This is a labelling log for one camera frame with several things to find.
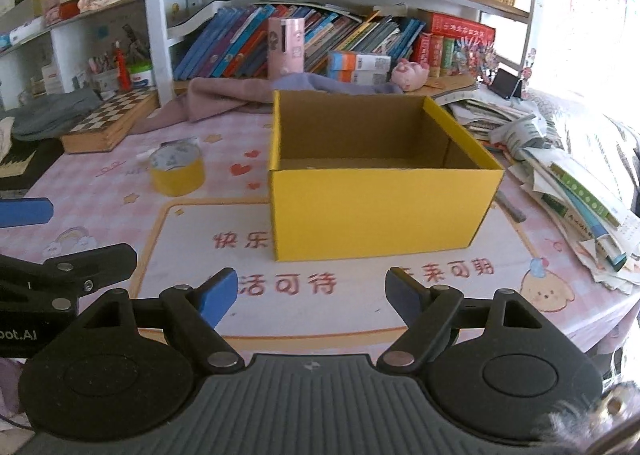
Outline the yellow tape roll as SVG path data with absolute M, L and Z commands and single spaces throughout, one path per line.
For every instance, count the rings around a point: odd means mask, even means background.
M 177 142 L 161 146 L 149 162 L 152 186 L 165 196 L 192 193 L 205 182 L 203 155 L 197 144 Z

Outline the piano keyboard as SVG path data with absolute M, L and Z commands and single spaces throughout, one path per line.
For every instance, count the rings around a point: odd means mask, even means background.
M 14 140 L 1 160 L 1 192 L 25 195 L 63 153 L 58 139 Z

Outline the grey folded garment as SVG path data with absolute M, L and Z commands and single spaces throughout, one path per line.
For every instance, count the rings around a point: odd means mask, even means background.
M 18 141 L 57 139 L 103 104 L 91 88 L 70 93 L 46 94 L 20 108 L 2 111 L 1 118 L 13 117 L 11 134 Z

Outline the pink checkered tablecloth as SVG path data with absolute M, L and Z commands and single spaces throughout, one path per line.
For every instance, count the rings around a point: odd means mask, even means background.
M 492 206 L 465 249 L 385 258 L 280 262 L 273 257 L 268 191 L 271 119 L 231 113 L 130 136 L 112 152 L 65 155 L 34 185 L 54 207 L 40 226 L 1 233 L 1 250 L 29 261 L 126 243 L 138 268 L 138 298 L 175 284 L 201 284 L 223 267 L 240 278 L 239 297 L 220 334 L 245 351 L 379 353 L 402 330 L 384 298 L 384 276 L 402 267 L 424 285 L 445 284 L 488 298 L 510 287 L 528 297 L 582 350 L 614 350 L 639 310 L 637 295 L 593 281 L 559 230 L 518 187 L 502 192 L 526 219 Z M 187 197 L 152 186 L 140 156 L 167 141 L 198 140 L 204 184 Z

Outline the wooden chess board box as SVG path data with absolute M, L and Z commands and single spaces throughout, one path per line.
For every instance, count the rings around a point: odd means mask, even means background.
M 66 154 L 106 153 L 125 139 L 139 119 L 160 106 L 154 88 L 119 93 L 60 137 Z

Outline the yellow cardboard box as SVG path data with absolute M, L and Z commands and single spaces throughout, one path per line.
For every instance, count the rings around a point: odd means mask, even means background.
M 503 168 L 429 97 L 277 91 L 274 256 L 319 261 L 468 247 Z

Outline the red bottle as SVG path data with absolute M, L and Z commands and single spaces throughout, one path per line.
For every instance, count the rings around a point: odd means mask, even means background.
M 114 42 L 114 60 L 117 68 L 117 78 L 120 90 L 127 92 L 131 90 L 131 80 L 127 70 L 126 56 L 118 40 Z

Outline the white green-lid jar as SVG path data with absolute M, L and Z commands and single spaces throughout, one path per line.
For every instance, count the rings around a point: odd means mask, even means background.
M 152 88 L 155 86 L 152 63 L 138 62 L 128 66 L 131 85 L 136 89 Z

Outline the pile of papers and booklets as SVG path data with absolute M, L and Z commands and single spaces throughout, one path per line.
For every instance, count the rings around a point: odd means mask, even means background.
M 503 99 L 476 87 L 435 100 L 503 152 L 521 189 L 597 283 L 621 293 L 638 289 L 638 134 L 597 108 L 567 108 L 545 96 Z

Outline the pink pig figurine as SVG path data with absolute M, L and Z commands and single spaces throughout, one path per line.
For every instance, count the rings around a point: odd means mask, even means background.
M 430 67 L 401 59 L 390 74 L 390 81 L 402 92 L 413 92 L 423 88 L 430 74 Z

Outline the black phone stand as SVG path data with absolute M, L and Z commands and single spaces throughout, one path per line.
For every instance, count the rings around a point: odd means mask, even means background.
M 499 68 L 488 86 L 489 90 L 504 100 L 512 98 L 523 100 L 524 78 L 522 74 L 512 74 Z

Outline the orange white box stack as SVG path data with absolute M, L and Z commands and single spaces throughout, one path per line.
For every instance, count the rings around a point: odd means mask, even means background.
M 331 51 L 326 74 L 339 82 L 362 86 L 385 84 L 392 58 L 386 54 Z

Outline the row of leaning books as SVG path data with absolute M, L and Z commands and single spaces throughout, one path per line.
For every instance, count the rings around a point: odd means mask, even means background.
M 213 4 L 172 78 L 269 78 L 294 73 L 374 86 L 412 55 L 425 22 L 375 11 L 365 18 L 318 4 Z

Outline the pink cylindrical container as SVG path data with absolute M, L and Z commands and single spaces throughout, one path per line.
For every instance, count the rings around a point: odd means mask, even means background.
M 268 79 L 304 71 L 305 21 L 302 18 L 268 20 Z

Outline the red thick dictionary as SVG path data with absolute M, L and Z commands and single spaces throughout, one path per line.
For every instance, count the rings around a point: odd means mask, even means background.
M 445 13 L 428 12 L 426 25 L 434 35 L 452 39 L 475 39 L 483 45 L 493 44 L 496 38 L 496 30 L 490 26 Z

